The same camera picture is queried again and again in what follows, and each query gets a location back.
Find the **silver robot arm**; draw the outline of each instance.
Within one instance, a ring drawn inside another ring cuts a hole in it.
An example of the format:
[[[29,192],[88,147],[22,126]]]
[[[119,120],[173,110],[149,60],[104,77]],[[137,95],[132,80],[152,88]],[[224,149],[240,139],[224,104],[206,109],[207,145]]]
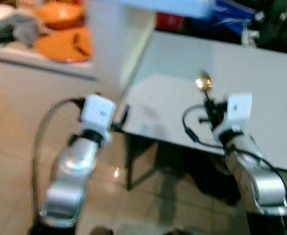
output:
[[[120,123],[112,123],[114,111],[115,104],[103,96],[93,94],[84,100],[80,115],[81,133],[73,135],[56,158],[49,189],[40,211],[34,214],[35,223],[29,234],[76,233],[98,152],[110,142],[111,129],[121,130],[128,107]]]
[[[212,81],[202,72],[197,87],[205,93],[204,108],[213,136],[222,146],[203,143],[185,124],[186,133],[197,143],[222,148],[229,172],[235,177],[252,235],[287,235],[287,190],[279,172],[266,160],[250,135],[244,132],[250,119],[252,95],[233,94],[226,102],[215,103],[208,96]]]

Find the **red box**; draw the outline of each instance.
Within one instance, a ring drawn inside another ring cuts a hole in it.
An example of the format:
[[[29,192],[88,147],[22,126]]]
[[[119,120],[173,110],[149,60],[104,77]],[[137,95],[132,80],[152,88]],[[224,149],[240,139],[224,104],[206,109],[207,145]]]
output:
[[[156,28],[170,32],[179,32],[182,29],[183,22],[184,22],[183,16],[158,13]]]

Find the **white table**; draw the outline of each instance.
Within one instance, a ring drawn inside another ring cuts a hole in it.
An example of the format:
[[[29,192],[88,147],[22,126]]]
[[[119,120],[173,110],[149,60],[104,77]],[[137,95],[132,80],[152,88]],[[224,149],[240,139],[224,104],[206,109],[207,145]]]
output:
[[[185,134],[181,115],[204,96],[194,80],[205,69],[213,79],[210,95],[253,94],[250,133],[266,158],[287,170],[287,54],[154,32],[138,71],[124,96],[131,107],[126,133],[221,153],[193,143]],[[190,114],[187,123],[203,141],[213,143],[204,111]]]

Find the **table leg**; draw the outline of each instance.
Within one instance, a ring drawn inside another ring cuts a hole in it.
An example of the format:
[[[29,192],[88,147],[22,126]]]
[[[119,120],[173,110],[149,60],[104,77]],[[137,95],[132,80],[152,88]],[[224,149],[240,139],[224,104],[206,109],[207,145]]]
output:
[[[155,141],[152,139],[126,134],[126,187],[131,190],[133,165],[135,159],[140,156],[147,148],[149,148]]]

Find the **black cable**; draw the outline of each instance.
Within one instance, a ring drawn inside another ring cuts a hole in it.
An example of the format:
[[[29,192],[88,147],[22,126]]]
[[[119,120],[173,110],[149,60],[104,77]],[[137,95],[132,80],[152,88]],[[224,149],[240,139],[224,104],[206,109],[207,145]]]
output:
[[[185,130],[185,132],[187,133],[187,135],[194,141],[194,142],[197,142],[201,145],[204,145],[204,146],[207,146],[207,147],[210,147],[210,148],[218,148],[218,149],[223,149],[222,146],[218,146],[218,145],[214,145],[214,144],[210,144],[210,143],[204,143],[202,142],[199,137],[194,133],[194,131],[187,126],[186,124],[186,117],[187,115],[192,111],[192,110],[195,110],[195,109],[202,109],[204,108],[204,105],[201,105],[201,104],[196,104],[196,105],[193,105],[191,107],[189,107],[188,109],[186,109],[183,114],[182,114],[182,117],[181,117],[181,121],[182,121],[182,125],[183,125],[183,128]]]
[[[38,223],[38,215],[39,215],[39,205],[38,205],[38,179],[37,179],[37,159],[40,155],[40,148],[43,141],[43,137],[46,131],[48,124],[50,123],[51,118],[56,114],[56,112],[61,108],[63,105],[67,103],[74,103],[80,109],[82,109],[84,104],[84,98],[68,98],[62,101],[57,102],[52,106],[52,108],[44,115],[43,119],[40,122],[39,128],[37,130],[35,141],[34,141],[34,148],[33,148],[33,158],[32,158],[32,206],[33,206],[33,219],[34,225]]]

